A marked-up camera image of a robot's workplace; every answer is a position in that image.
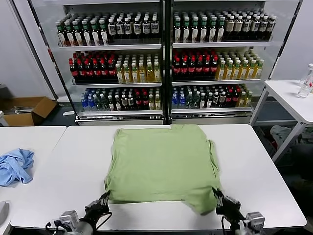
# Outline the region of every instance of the blue cloth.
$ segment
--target blue cloth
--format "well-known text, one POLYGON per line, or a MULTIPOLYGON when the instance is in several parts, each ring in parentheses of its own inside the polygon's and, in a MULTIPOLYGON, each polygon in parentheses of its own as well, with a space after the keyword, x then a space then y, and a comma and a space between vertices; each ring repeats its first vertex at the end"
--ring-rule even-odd
POLYGON ((33 178, 25 169, 33 166, 34 152, 17 148, 0 156, 0 186, 8 186, 14 180, 27 184, 33 178))

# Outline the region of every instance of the table leg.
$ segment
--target table leg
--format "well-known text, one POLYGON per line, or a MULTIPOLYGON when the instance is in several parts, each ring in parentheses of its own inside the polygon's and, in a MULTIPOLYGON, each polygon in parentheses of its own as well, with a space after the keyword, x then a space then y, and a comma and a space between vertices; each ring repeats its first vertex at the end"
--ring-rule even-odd
POLYGON ((290 134, 287 136, 283 144, 279 147, 279 149, 273 156, 272 158, 273 162, 278 161, 284 155, 284 153, 286 153, 290 143, 292 143, 302 133, 306 126, 307 125, 304 124, 303 122, 298 122, 296 124, 296 126, 293 128, 293 130, 290 132, 290 134))
POLYGON ((255 110, 254 110, 252 117, 250 119, 249 124, 251 126, 254 126, 256 119, 258 118, 258 115, 259 115, 267 97, 268 97, 268 90, 265 87, 262 94, 261 94, 260 100, 259 100, 258 104, 256 105, 255 110))

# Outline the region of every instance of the refrigerator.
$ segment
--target refrigerator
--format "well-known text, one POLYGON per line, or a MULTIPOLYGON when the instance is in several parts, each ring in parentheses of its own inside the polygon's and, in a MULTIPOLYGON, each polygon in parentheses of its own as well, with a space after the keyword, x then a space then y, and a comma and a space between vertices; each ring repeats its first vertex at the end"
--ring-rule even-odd
POLYGON ((211 108, 203 108, 197 105, 180 107, 179 105, 173 105, 174 89, 184 89, 184 94, 186 94, 187 86, 191 89, 194 86, 197 89, 200 87, 212 89, 213 86, 222 86, 226 89, 228 86, 237 87, 240 84, 247 92, 251 91, 253 93, 252 101, 257 102, 264 88, 263 81, 271 79, 302 3, 300 0, 11 0, 11 2, 23 21, 24 27, 52 86, 54 84, 53 81, 58 81, 53 89, 58 91, 56 93, 62 94, 59 95, 59 97, 63 97, 60 101, 68 99, 71 102, 76 115, 76 123, 79 125, 248 123, 254 110, 250 104, 244 107, 237 107, 236 104, 231 107, 224 107, 223 105, 211 108), (275 15, 276 23, 270 39, 241 40, 239 37, 227 41, 222 40, 221 42, 216 40, 201 42, 199 39, 195 42, 192 42, 192 40, 188 42, 181 40, 178 42, 174 38, 176 16, 182 18, 181 26, 183 26, 183 12, 186 12, 185 14, 194 20, 193 14, 199 18, 199 12, 203 12, 211 19, 214 12, 222 13, 222 11, 257 11, 259 13, 267 13, 268 16, 275 15), (58 36, 56 22, 62 20, 65 22, 67 16, 67 20, 73 18, 71 19, 72 21, 78 17, 82 17, 81 19, 83 20, 84 17, 90 16, 91 22, 92 18, 96 16, 99 16, 99 20, 104 16, 110 18, 113 14, 123 13, 124 19, 127 17, 127 14, 132 13, 130 19, 135 23, 133 15, 138 15, 138 12, 141 13, 141 18, 144 18, 143 15, 145 13, 149 14, 150 27, 153 21, 153 14, 156 13, 158 22, 157 35, 124 37, 121 40, 109 40, 107 44, 101 43, 96 45, 92 43, 92 45, 87 45, 84 43, 79 45, 76 43, 69 46, 64 46, 58 36), (234 77, 231 80, 217 80, 203 76, 201 79, 197 76, 183 79, 179 77, 180 75, 178 77, 174 76, 173 58, 177 53, 180 56, 184 53, 201 54, 212 51, 216 55, 235 52, 236 55, 240 54, 242 56, 244 56, 246 51, 253 51, 255 58, 258 56, 264 60, 262 73, 257 79, 237 79, 234 77), (118 79, 106 81, 100 79, 100 82, 94 79, 81 82, 74 79, 69 67, 69 59, 74 60, 74 53, 76 53, 77 57, 81 57, 82 53, 85 56, 92 55, 90 60, 92 60, 92 57, 97 58, 97 54, 99 54, 99 61, 101 61, 101 56, 110 57, 110 55, 114 54, 115 60, 118 60, 119 56, 121 56, 120 66, 124 65, 127 55, 129 60, 130 58, 133 59, 133 55, 136 55, 137 66, 141 55, 144 56, 144 64, 147 64, 147 56, 150 55, 152 63, 154 63, 156 58, 158 59, 160 80, 156 81, 154 79, 153 82, 145 80, 140 83, 128 83, 123 76, 124 80, 120 83, 118 79), (85 93, 89 96, 88 93, 92 91, 98 91, 98 93, 104 91, 105 95, 112 92, 113 100, 115 94, 118 94, 119 99, 121 99, 123 91, 126 96, 129 92, 132 92, 134 107, 129 105, 128 100, 127 108, 119 109, 119 106, 116 107, 116 104, 114 104, 113 109, 110 109, 109 106, 107 108, 90 108, 90 106, 86 108, 84 107, 82 96, 85 93), (140 96, 139 102, 147 102, 147 98, 144 100, 142 98, 144 92, 146 92, 145 97, 149 97, 152 94, 151 103, 153 104, 141 104, 140 108, 139 105, 135 107, 137 92, 139 92, 140 96), (156 94, 160 97, 159 105, 156 104, 156 94))

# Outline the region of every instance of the green t-shirt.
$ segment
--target green t-shirt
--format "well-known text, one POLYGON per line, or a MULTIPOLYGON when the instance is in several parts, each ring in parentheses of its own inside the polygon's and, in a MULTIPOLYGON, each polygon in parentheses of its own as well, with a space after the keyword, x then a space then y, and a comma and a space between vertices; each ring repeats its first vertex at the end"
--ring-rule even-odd
POLYGON ((196 125, 119 129, 105 183, 115 203, 186 201, 206 213, 216 207, 218 172, 214 143, 196 125))

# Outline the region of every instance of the cardboard box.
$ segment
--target cardboard box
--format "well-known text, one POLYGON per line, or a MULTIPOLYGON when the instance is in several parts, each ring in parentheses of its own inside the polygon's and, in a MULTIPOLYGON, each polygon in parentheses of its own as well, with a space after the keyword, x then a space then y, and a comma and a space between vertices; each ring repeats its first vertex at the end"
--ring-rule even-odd
POLYGON ((56 106, 56 102, 47 97, 22 97, 3 99, 0 101, 0 110, 10 110, 14 106, 33 107, 31 113, 7 114, 4 119, 9 126, 37 126, 40 125, 56 106))

